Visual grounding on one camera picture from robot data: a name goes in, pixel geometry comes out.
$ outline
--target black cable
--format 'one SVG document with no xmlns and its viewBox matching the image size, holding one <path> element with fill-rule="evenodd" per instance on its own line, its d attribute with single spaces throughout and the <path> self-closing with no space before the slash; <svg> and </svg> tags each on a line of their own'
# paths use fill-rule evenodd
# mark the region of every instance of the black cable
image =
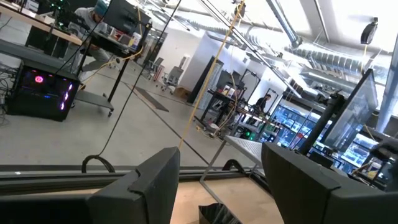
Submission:
<svg viewBox="0 0 398 224">
<path fill-rule="evenodd" d="M 0 30 L 1 30 L 3 27 L 5 27 L 6 25 L 8 25 L 8 23 L 11 21 L 11 19 L 12 19 L 12 17 L 10 17 L 10 18 L 8 19 L 8 21 L 7 21 L 3 26 L 0 27 Z"/>
<path fill-rule="evenodd" d="M 104 13 L 104 16 L 102 18 L 105 18 L 106 13 L 108 13 L 108 9 L 109 6 L 106 8 L 106 11 Z M 76 49 L 75 53 L 73 53 L 73 55 L 55 72 L 54 75 L 57 75 L 58 72 L 70 61 L 70 59 L 72 59 L 73 57 L 75 57 L 75 55 L 77 54 L 77 52 L 80 51 L 81 47 L 86 43 L 86 41 L 91 37 L 91 35 L 93 34 L 94 30 L 97 28 L 98 24 L 102 23 L 102 21 L 97 22 L 97 24 L 95 24 L 94 28 L 90 31 L 90 33 L 88 34 L 88 36 L 84 39 L 84 41 L 80 44 L 79 48 Z"/>
<path fill-rule="evenodd" d="M 174 11 L 173 11 L 173 13 L 172 13 L 172 15 L 169 17 L 168 21 L 166 22 L 166 25 L 165 25 L 165 27 L 163 28 L 163 31 L 162 31 L 162 33 L 160 34 L 159 38 L 157 39 L 157 42 L 156 42 L 154 48 L 156 48 L 156 47 L 159 45 L 160 39 L 162 38 L 162 36 L 163 36 L 163 34 L 164 34 L 164 32 L 165 32 L 167 26 L 169 25 L 169 23 L 170 23 L 171 19 L 173 18 L 175 12 L 177 11 L 177 9 L 178 9 L 180 3 L 181 3 L 181 0 L 178 1 L 178 4 L 176 5 L 176 7 L 175 7 L 175 9 L 174 9 Z M 154 53 L 154 51 L 152 51 L 152 52 L 150 53 L 149 58 L 152 57 L 152 54 L 153 54 L 153 53 Z M 132 86 L 132 89 L 131 89 L 131 91 L 130 91 L 129 96 L 127 97 L 126 102 L 124 102 L 123 108 L 122 108 L 122 110 L 120 111 L 119 117 L 118 117 L 118 119 L 116 120 L 116 123 L 115 123 L 114 126 L 113 126 L 113 129 L 112 129 L 112 131 L 111 131 L 111 134 L 109 135 L 109 138 L 108 138 L 108 140 L 106 141 L 104 148 L 102 149 L 102 151 L 101 151 L 99 154 L 94 155 L 94 156 L 88 156 L 88 157 L 86 157 L 86 159 L 83 161 L 83 165 L 82 165 L 82 168 L 81 168 L 82 170 L 83 170 L 83 168 L 85 169 L 85 166 L 86 166 L 87 162 L 88 162 L 90 159 L 103 159 L 102 157 L 100 157 L 100 155 L 102 155 L 102 153 L 104 153 L 104 151 L 105 151 L 105 149 L 106 149 L 106 146 L 108 146 L 109 141 L 111 140 L 112 135 L 113 135 L 113 133 L 114 133 L 114 130 L 116 129 L 116 126 L 118 125 L 118 123 L 119 123 L 119 121 L 120 121 L 120 117 L 122 116 L 123 111 L 124 111 L 124 109 L 126 108 L 126 105 L 127 105 L 128 101 L 130 100 L 130 97 L 131 97 L 132 93 L 134 92 L 134 89 L 136 88 L 136 85 L 137 85 L 137 83 L 138 83 L 138 80 L 139 80 L 139 78 L 141 77 L 141 75 L 142 75 L 142 73 L 143 73 L 143 71 L 144 71 L 144 68 L 147 66 L 148 62 L 149 62 L 149 61 L 147 61 L 147 62 L 142 66 L 141 72 L 139 73 L 139 75 L 138 75 L 138 77 L 137 77 L 137 79 L 136 79 L 135 84 Z"/>
</svg>

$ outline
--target rgb lighting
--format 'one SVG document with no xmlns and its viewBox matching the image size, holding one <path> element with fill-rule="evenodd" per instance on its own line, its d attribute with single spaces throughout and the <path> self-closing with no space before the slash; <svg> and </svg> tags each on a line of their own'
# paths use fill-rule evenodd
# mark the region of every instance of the rgb lighting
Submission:
<svg viewBox="0 0 398 224">
<path fill-rule="evenodd" d="M 35 77 L 35 82 L 37 83 L 42 83 L 43 82 L 43 77 L 41 77 L 40 75 Z"/>
</svg>

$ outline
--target man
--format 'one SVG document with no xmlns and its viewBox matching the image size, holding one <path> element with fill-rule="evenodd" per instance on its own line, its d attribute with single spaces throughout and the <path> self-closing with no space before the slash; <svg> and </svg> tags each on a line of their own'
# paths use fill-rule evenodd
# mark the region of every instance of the man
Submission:
<svg viewBox="0 0 398 224">
<path fill-rule="evenodd" d="M 254 111 L 257 114 L 261 114 L 264 112 L 264 108 L 266 107 L 267 101 L 271 99 L 271 95 L 267 94 L 265 97 L 261 97 L 257 100 L 257 103 L 254 105 Z"/>
<path fill-rule="evenodd" d="M 105 12 L 108 8 L 108 5 L 105 3 L 104 0 L 98 0 L 95 7 L 89 8 L 79 8 L 75 11 L 75 14 L 82 17 L 84 19 L 85 24 L 90 27 L 90 30 L 85 30 L 81 26 L 70 23 L 69 29 L 73 34 L 75 34 L 79 39 L 85 40 L 89 33 L 95 28 L 97 32 L 106 32 L 107 25 L 103 23 L 103 17 Z M 79 46 L 69 43 L 69 48 L 67 53 L 65 54 L 65 60 L 68 60 L 77 50 Z M 88 53 L 94 57 L 95 61 L 83 66 L 82 71 L 80 73 L 80 80 L 85 79 L 85 73 L 88 71 L 99 69 L 104 63 L 109 60 L 109 55 L 105 52 L 105 50 L 91 44 Z M 70 60 L 73 72 L 77 72 L 77 65 L 79 63 L 80 53 L 76 53 L 75 58 Z"/>
</svg>

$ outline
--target fluorescent light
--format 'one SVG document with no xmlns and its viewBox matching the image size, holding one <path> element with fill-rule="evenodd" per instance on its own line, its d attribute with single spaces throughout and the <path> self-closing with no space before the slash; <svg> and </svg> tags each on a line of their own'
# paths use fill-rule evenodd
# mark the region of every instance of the fluorescent light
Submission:
<svg viewBox="0 0 398 224">
<path fill-rule="evenodd" d="M 217 10 L 216 7 L 214 7 L 214 5 L 212 5 L 211 2 L 209 2 L 209 0 L 200 0 L 205 7 L 208 8 L 208 10 L 211 11 L 212 14 L 214 14 L 216 16 L 217 19 L 219 19 L 224 25 L 230 27 L 231 23 Z M 233 35 L 235 35 L 240 41 L 242 41 L 244 44 L 246 44 L 247 47 L 249 47 L 249 49 L 264 63 L 264 65 L 267 65 L 267 67 L 269 67 L 271 69 L 271 71 L 273 71 L 275 73 L 275 75 L 282 80 L 283 83 L 285 83 L 285 85 L 299 98 L 301 98 L 301 95 L 292 87 L 290 86 L 290 84 L 283 78 L 283 76 L 280 74 L 280 72 L 278 70 L 276 70 L 273 66 L 271 66 L 266 60 L 265 58 L 254 48 L 253 45 L 251 45 L 246 38 L 244 38 L 244 36 L 235 28 L 233 27 L 232 29 L 232 33 Z"/>
<path fill-rule="evenodd" d="M 162 11 L 164 14 L 166 14 L 166 16 L 169 16 L 172 18 L 173 21 L 178 22 L 182 27 L 184 27 L 184 29 L 186 29 L 187 31 L 191 31 L 186 25 L 184 25 L 182 22 L 178 21 L 177 19 L 173 18 L 168 12 L 166 12 L 164 9 L 162 9 L 161 7 L 159 7 L 158 5 L 156 5 L 156 3 L 153 0 L 148 0 L 150 3 L 152 3 L 153 6 L 155 6 L 155 8 L 157 8 L 158 10 Z"/>
</svg>

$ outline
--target computer tower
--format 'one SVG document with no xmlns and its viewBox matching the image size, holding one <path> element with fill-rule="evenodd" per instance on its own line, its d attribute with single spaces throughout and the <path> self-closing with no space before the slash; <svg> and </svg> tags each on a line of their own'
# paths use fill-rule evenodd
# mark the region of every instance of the computer tower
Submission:
<svg viewBox="0 0 398 224">
<path fill-rule="evenodd" d="M 78 91 L 79 79 L 64 70 L 23 60 L 7 99 L 9 115 L 25 115 L 63 121 Z"/>
</svg>

